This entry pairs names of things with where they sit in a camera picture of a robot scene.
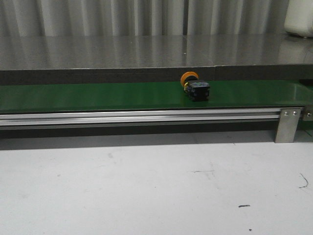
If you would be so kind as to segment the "orange push button switch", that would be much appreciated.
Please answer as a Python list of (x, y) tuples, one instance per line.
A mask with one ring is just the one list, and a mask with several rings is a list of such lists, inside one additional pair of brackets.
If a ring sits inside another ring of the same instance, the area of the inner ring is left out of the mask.
[(185, 72), (180, 83), (184, 92), (192, 101), (208, 101), (210, 96), (210, 85), (208, 82), (199, 79), (199, 75), (194, 71)]

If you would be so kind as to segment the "green conveyor belt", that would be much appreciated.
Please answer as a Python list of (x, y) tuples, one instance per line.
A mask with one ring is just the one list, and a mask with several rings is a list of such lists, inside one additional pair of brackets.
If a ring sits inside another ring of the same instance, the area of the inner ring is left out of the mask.
[(297, 81), (211, 81), (207, 101), (193, 102), (179, 82), (13, 85), (0, 88), (0, 112), (52, 113), (206, 107), (305, 106), (313, 91)]

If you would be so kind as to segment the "right conveyor end plate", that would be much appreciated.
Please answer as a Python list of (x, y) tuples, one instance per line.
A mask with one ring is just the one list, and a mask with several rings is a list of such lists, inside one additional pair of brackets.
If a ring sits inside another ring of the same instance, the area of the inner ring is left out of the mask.
[(313, 105), (308, 105), (305, 107), (303, 112), (304, 121), (313, 121)]

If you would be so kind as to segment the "white pleated curtain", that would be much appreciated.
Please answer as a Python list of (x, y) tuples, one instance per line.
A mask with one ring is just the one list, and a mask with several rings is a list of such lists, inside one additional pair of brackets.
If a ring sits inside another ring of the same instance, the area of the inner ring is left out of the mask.
[(1, 36), (263, 34), (284, 30), (286, 0), (3, 0)]

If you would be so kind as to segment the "white plastic container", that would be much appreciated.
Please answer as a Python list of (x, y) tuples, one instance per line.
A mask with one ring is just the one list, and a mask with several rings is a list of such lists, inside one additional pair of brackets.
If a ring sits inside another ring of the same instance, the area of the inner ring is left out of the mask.
[(287, 33), (313, 36), (313, 0), (290, 0), (284, 22)]

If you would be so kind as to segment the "aluminium conveyor frame rail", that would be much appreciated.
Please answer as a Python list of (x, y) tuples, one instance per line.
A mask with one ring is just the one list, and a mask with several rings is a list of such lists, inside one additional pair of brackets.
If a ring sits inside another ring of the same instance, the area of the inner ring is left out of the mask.
[(172, 122), (172, 121), (212, 121), (212, 120), (250, 120), (277, 119), (281, 113), (289, 116), (299, 115), (302, 107), (276, 108), (231, 108), (199, 110), (152, 110), (116, 112), (74, 112), (74, 113), (36, 113), (7, 114), (0, 116), (1, 127), (45, 126), (67, 124), (130, 123), (130, 122)]

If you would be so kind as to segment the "right steel support bracket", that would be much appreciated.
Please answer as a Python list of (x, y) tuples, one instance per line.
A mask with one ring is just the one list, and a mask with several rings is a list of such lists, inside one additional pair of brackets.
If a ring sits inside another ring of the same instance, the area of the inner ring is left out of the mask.
[(286, 108), (280, 112), (275, 143), (292, 143), (294, 141), (298, 122), (301, 117), (300, 108)]

